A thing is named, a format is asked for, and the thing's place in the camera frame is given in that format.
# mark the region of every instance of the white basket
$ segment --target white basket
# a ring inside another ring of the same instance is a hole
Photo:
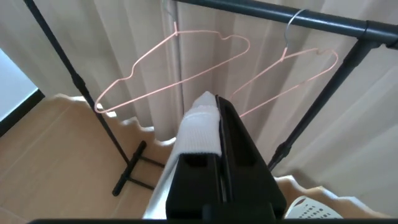
[[[328,206],[306,196],[298,197],[286,212],[285,218],[343,218]]]

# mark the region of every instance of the curtain fold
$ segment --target curtain fold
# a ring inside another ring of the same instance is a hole
[[[161,0],[36,0],[40,11],[94,99],[115,79],[131,73],[133,63],[173,31],[173,19]],[[395,0],[268,0],[312,11],[398,23]],[[285,24],[265,19],[166,1],[180,30],[217,30],[251,41],[250,51],[230,63],[183,85],[117,109],[122,121],[136,116],[153,126],[158,140],[174,137],[183,113],[204,91],[229,98],[239,86],[279,59]],[[355,39],[291,26],[289,51],[319,47],[335,49],[340,61],[321,78],[306,83],[243,118],[267,162],[291,133],[334,74]],[[213,34],[174,37],[146,57],[134,77],[118,83],[101,101],[105,108],[191,77],[242,52],[239,39],[222,41]],[[0,7],[0,47],[47,96],[79,95],[72,80],[23,1],[6,0]],[[331,54],[306,54],[276,66],[231,100],[239,113],[333,63]],[[341,85],[274,175],[297,174],[323,184],[340,196],[355,196],[377,210],[398,215],[398,51],[373,50]]]

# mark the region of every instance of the black metal pole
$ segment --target black metal pole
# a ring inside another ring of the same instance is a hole
[[[303,133],[305,128],[311,123],[312,119],[316,117],[318,112],[323,108],[330,97],[335,93],[339,86],[344,82],[348,75],[357,67],[367,54],[374,48],[380,47],[379,43],[368,40],[358,40],[348,55],[344,58],[336,73],[332,76],[326,84],[322,92],[318,95],[311,107],[305,113],[298,125],[292,131],[285,142],[280,144],[268,163],[269,170],[272,170],[284,157],[286,157],[293,143]]]
[[[89,104],[89,106],[91,107],[91,109],[94,111],[96,117],[98,118],[98,120],[100,121],[100,123],[102,124],[102,126],[104,127],[106,133],[108,134],[108,136],[111,138],[113,144],[116,146],[116,149],[119,151],[120,155],[123,157],[124,161],[126,161],[126,163],[129,163],[129,159],[126,156],[126,153],[124,153],[122,147],[120,146],[120,144],[118,143],[118,140],[116,139],[116,137],[114,136],[114,134],[112,133],[112,130],[109,128],[108,124],[106,123],[105,119],[102,117],[101,114],[98,114],[95,112],[94,107],[95,107],[95,102],[92,99],[92,97],[90,96],[90,92],[88,91],[87,87],[86,87],[86,83],[84,82],[84,80],[81,78],[81,76],[79,76],[79,74],[77,74],[76,70],[73,68],[72,64],[69,61],[69,58],[67,57],[67,55],[65,54],[65,52],[63,51],[63,49],[61,48],[61,45],[58,43],[57,38],[54,36],[54,34],[52,33],[49,25],[47,24],[47,22],[45,21],[45,19],[43,18],[43,15],[40,13],[39,9],[37,8],[35,2],[33,0],[24,0],[26,6],[29,8],[30,12],[32,13],[32,15],[35,17],[37,23],[40,25],[40,27],[42,28],[45,36],[48,38],[48,40],[50,41],[52,47],[55,49],[55,51],[57,52],[58,56],[60,57],[62,63],[64,64],[64,66],[67,68],[67,70],[70,73],[70,76],[72,78],[73,84],[75,84],[75,86],[78,88],[78,90],[80,91],[80,93],[83,95],[83,97],[86,99],[87,103]]]
[[[288,23],[299,10],[260,1],[248,0],[175,0],[198,6]],[[305,10],[292,22],[293,25],[371,40],[398,49],[398,26],[375,21],[361,21],[341,16]]]

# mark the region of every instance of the wire hanger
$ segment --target wire hanger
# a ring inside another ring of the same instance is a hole
[[[166,37],[163,41],[161,41],[159,44],[157,44],[155,47],[153,47],[153,48],[150,49],[147,53],[145,53],[143,56],[141,56],[141,57],[134,63],[134,65],[132,66],[132,68],[131,68],[131,74],[130,74],[128,77],[125,77],[125,78],[118,78],[116,81],[114,81],[112,84],[110,84],[110,86],[107,87],[107,88],[105,89],[104,92],[102,92],[102,93],[100,94],[100,96],[98,97],[98,99],[95,101],[95,107],[94,107],[94,110],[95,110],[97,113],[107,113],[107,112],[113,111],[113,110],[115,110],[116,108],[119,108],[119,107],[124,106],[124,105],[126,105],[126,104],[133,103],[133,102],[135,102],[135,101],[137,101],[137,100],[140,100],[140,99],[143,99],[143,98],[145,98],[145,97],[151,96],[151,95],[153,95],[153,94],[155,94],[155,93],[158,93],[158,92],[160,92],[160,91],[163,91],[163,90],[166,90],[166,89],[168,89],[168,88],[172,88],[173,86],[176,86],[176,85],[185,83],[185,82],[187,82],[187,81],[189,81],[189,80],[192,80],[192,79],[194,79],[194,78],[196,78],[196,77],[199,77],[200,75],[205,74],[206,72],[209,72],[209,71],[212,70],[212,69],[215,69],[215,68],[217,68],[217,67],[219,67],[219,66],[222,66],[222,65],[224,65],[225,63],[230,62],[230,61],[232,61],[232,60],[234,60],[234,59],[236,59],[236,58],[238,58],[238,57],[244,55],[246,52],[249,51],[249,49],[250,49],[250,41],[249,41],[249,39],[247,39],[247,38],[245,38],[245,37],[242,37],[242,36],[240,36],[240,35],[232,34],[232,35],[229,35],[229,36],[227,36],[227,37],[223,37],[223,36],[221,35],[220,32],[218,32],[218,31],[213,31],[213,30],[185,30],[185,31],[179,31],[179,30],[177,29],[177,22],[176,22],[177,20],[176,20],[175,16],[174,16],[171,12],[169,12],[169,11],[167,10],[164,0],[162,0],[162,5],[163,5],[164,10],[166,10],[166,12],[167,12],[167,13],[172,17],[172,19],[174,20],[174,33],[171,34],[170,36]],[[115,86],[115,84],[117,84],[117,83],[120,82],[120,81],[125,81],[125,80],[128,80],[128,79],[132,78],[132,76],[133,76],[133,74],[134,74],[134,69],[135,69],[136,65],[137,65],[142,59],[144,59],[146,56],[148,56],[148,55],[149,55],[150,53],[152,53],[154,50],[156,50],[157,48],[159,48],[161,45],[165,44],[165,43],[166,43],[167,41],[169,41],[171,38],[176,37],[176,36],[178,36],[179,34],[197,34],[197,33],[212,33],[212,34],[218,34],[218,37],[219,37],[221,40],[228,40],[228,39],[230,39],[230,38],[232,38],[232,37],[237,37],[237,38],[239,38],[239,39],[245,40],[246,43],[247,43],[247,45],[248,45],[248,47],[246,48],[245,51],[241,52],[240,54],[237,54],[237,55],[235,55],[234,57],[231,57],[230,59],[227,59],[227,60],[225,60],[224,62],[221,62],[221,63],[219,63],[219,64],[217,64],[217,65],[215,65],[215,66],[213,66],[213,67],[211,67],[211,68],[209,68],[209,69],[207,69],[207,70],[205,70],[205,71],[202,71],[202,72],[200,72],[200,73],[198,73],[198,74],[192,76],[192,77],[186,78],[186,79],[184,79],[184,80],[182,80],[182,81],[173,83],[173,84],[171,84],[171,85],[165,86],[165,87],[163,87],[163,88],[160,88],[160,89],[158,89],[158,90],[152,91],[152,92],[147,93],[147,94],[145,94],[145,95],[139,96],[139,97],[137,97],[137,98],[135,98],[135,99],[129,100],[129,101],[124,102],[124,103],[121,103],[121,104],[119,104],[119,105],[117,105],[117,106],[114,106],[114,107],[112,107],[112,108],[109,108],[109,109],[106,109],[106,110],[99,110],[99,109],[98,109],[98,103],[100,102],[100,100],[102,99],[102,97],[104,97],[104,95],[105,95],[113,86]]]
[[[248,82],[246,82],[245,84],[243,84],[243,86],[239,87],[235,92],[232,93],[232,95],[230,96],[229,100],[231,101],[231,100],[232,100],[232,97],[233,97],[237,92],[241,91],[245,86],[247,86],[248,84],[250,84],[251,82],[253,82],[255,79],[259,78],[261,75],[263,75],[263,74],[265,74],[266,72],[268,72],[271,68],[275,67],[277,64],[282,63],[285,59],[292,58],[292,57],[296,57],[296,56],[299,56],[299,55],[302,55],[302,54],[305,54],[305,53],[309,53],[309,52],[314,52],[314,51],[316,51],[317,55],[321,55],[321,54],[323,54],[323,53],[325,53],[325,52],[331,52],[331,53],[336,57],[335,62],[334,62],[333,65],[332,65],[331,67],[329,67],[328,69],[326,69],[326,70],[324,70],[324,71],[318,73],[317,75],[313,76],[312,78],[309,78],[309,79],[307,79],[307,80],[304,80],[304,81],[300,82],[299,84],[293,86],[292,88],[289,88],[288,90],[283,91],[282,93],[279,93],[278,95],[276,95],[276,96],[272,97],[271,99],[269,99],[269,100],[267,100],[267,101],[261,103],[260,105],[257,105],[256,107],[254,107],[254,108],[252,108],[252,109],[250,109],[250,110],[244,112],[243,114],[239,115],[239,117],[242,118],[243,116],[245,116],[245,115],[247,115],[247,114],[253,112],[254,110],[256,110],[256,109],[258,109],[258,108],[260,108],[260,107],[266,105],[267,103],[269,103],[269,102],[271,102],[271,101],[277,99],[278,97],[280,97],[280,96],[282,96],[282,95],[284,95],[284,94],[286,94],[286,93],[288,93],[288,92],[290,92],[290,91],[292,91],[292,90],[298,88],[299,86],[303,85],[304,83],[309,82],[309,81],[311,81],[311,80],[314,80],[314,79],[318,78],[319,76],[325,74],[326,72],[329,72],[329,71],[337,64],[337,61],[338,61],[338,54],[337,54],[333,49],[320,50],[319,48],[312,48],[312,49],[303,50],[303,51],[300,51],[300,52],[297,52],[297,53],[290,54],[290,55],[286,56],[286,52],[287,52],[287,49],[288,49],[288,47],[289,47],[289,40],[288,40],[288,38],[287,38],[287,32],[289,31],[289,26],[290,26],[290,24],[292,23],[292,21],[296,18],[296,16],[299,15],[299,14],[300,14],[302,11],[304,11],[304,10],[305,10],[305,9],[301,9],[301,10],[299,10],[298,12],[296,12],[296,13],[293,15],[293,17],[290,19],[290,21],[287,23],[287,26],[286,26],[286,29],[285,29],[285,33],[284,33],[284,39],[285,39],[285,42],[286,42],[286,46],[285,46],[284,51],[282,52],[282,56],[280,57],[280,59],[277,60],[276,62],[274,62],[272,65],[270,65],[270,66],[267,67],[266,69],[264,69],[262,72],[260,72],[260,73],[259,73],[258,75],[256,75],[254,78],[250,79]]]

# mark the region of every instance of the white cloth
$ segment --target white cloth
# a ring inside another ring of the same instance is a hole
[[[165,204],[178,157],[183,153],[215,153],[221,156],[218,126],[220,112],[216,98],[206,91],[185,113],[173,150],[165,165],[143,218],[166,219]]]

